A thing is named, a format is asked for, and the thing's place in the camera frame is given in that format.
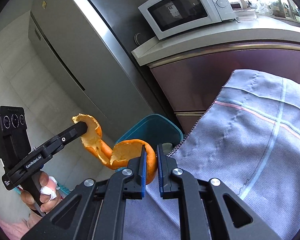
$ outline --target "gray towel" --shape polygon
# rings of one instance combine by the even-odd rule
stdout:
[[[300,229],[299,84],[236,70],[172,157],[198,179],[221,179],[282,239]],[[156,177],[143,200],[127,201],[123,239],[180,239],[178,213]]]

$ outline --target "blue basket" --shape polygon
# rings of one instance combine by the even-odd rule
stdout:
[[[167,118],[159,114],[151,114],[122,135],[115,144],[130,139],[143,140],[156,150],[160,143],[171,143],[173,147],[177,146],[183,140],[183,134]]]

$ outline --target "plastic container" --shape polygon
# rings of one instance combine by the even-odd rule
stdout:
[[[238,21],[253,21],[253,20],[257,19],[254,9],[237,10],[237,11],[234,11],[234,13],[237,15]]]
[[[122,135],[115,144],[130,139],[143,140],[156,150],[160,143],[171,143],[173,147],[177,146],[183,140],[183,134],[167,118],[160,114],[151,114]]]

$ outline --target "microwave control knob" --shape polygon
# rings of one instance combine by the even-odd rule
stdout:
[[[225,8],[227,6],[227,2],[225,0],[217,0],[216,4],[221,8]]]

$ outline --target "microwave oven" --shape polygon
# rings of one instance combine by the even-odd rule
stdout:
[[[159,40],[236,18],[228,0],[148,0],[139,10]]]

